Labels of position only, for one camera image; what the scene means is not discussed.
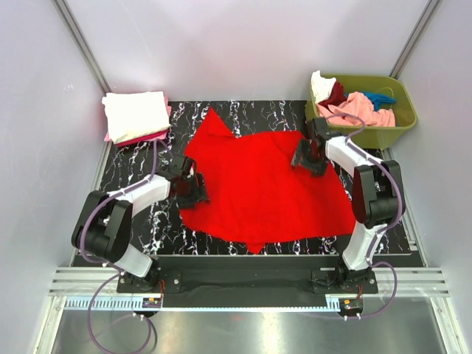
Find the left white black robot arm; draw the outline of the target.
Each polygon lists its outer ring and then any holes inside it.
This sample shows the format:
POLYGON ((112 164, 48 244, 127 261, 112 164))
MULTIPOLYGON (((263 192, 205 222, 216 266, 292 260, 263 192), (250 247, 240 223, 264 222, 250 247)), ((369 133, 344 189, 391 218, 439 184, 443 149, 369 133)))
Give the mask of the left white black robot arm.
POLYGON ((208 202, 204 176, 197 163, 176 156, 141 181, 114 192, 88 194, 72 233, 72 245, 90 263, 105 263, 128 276, 144 292, 162 284, 157 260, 131 244, 133 218, 158 201, 174 197, 180 209, 208 202))

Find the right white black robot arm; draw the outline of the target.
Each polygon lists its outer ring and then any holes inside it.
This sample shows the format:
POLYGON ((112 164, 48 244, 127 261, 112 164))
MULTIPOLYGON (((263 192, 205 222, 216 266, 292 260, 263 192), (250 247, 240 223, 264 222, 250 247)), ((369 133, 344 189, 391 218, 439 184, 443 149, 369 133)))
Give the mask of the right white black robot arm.
POLYGON ((348 293, 369 279, 374 251, 405 212, 401 169, 394 160, 375 158, 350 135, 330 129, 323 117, 307 122, 307 129, 309 138, 299 141, 291 166, 323 176, 328 163, 334 162, 353 178, 355 227, 333 276, 333 284, 348 293))

